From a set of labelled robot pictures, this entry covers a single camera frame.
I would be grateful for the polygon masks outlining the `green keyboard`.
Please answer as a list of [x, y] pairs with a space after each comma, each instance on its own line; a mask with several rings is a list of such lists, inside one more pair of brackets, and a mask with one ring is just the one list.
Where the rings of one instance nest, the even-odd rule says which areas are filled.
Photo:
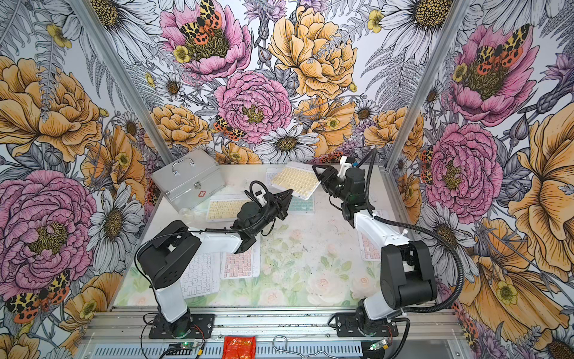
[[288, 208], [290, 215], [313, 215], [315, 213], [314, 197], [307, 200], [300, 199], [299, 197], [292, 197]]

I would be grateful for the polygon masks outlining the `yellow keyboard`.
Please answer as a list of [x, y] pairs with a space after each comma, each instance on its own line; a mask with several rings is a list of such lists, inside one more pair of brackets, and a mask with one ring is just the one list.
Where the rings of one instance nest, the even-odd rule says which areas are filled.
[[248, 202], [246, 198], [212, 199], [209, 202], [206, 221], [232, 221], [235, 220], [242, 206]]
[[281, 191], [292, 190], [294, 197], [309, 200], [320, 182], [311, 165], [289, 162], [271, 178], [271, 185]]

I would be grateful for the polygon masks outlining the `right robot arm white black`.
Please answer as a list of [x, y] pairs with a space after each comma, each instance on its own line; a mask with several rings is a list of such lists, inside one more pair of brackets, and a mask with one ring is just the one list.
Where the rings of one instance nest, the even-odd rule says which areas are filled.
[[342, 201], [340, 208], [345, 221], [366, 237], [381, 256], [379, 290], [360, 300], [352, 317], [336, 315], [341, 335], [397, 334], [384, 326], [391, 325], [406, 308], [437, 297], [429, 248], [422, 241], [408, 238], [406, 224], [394, 224], [375, 212], [368, 194], [372, 171], [348, 163], [340, 169], [314, 165], [312, 170], [323, 190]]

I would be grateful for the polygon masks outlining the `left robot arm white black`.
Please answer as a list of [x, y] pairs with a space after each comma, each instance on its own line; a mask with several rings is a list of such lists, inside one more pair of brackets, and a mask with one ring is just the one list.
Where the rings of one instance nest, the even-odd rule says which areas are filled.
[[180, 283], [184, 271], [203, 254], [242, 254], [251, 249], [267, 226], [286, 219], [293, 192], [272, 193], [254, 180], [245, 191], [249, 201], [242, 204], [231, 227], [200, 230], [176, 220], [137, 250], [135, 262], [149, 279], [158, 304], [158, 331], [177, 339], [203, 332], [185, 302]]

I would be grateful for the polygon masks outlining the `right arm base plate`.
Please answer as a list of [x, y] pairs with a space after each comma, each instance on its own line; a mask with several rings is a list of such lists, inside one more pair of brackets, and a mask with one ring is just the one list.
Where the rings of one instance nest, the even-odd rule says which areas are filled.
[[334, 328], [337, 337], [397, 337], [399, 329], [395, 322], [382, 319], [371, 320], [366, 314], [335, 314]]

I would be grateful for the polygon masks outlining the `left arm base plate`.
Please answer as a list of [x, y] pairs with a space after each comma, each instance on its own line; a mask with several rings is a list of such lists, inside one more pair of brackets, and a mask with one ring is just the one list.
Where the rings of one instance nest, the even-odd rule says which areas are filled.
[[214, 328], [215, 315], [186, 313], [173, 323], [158, 314], [152, 321], [149, 339], [209, 339]]

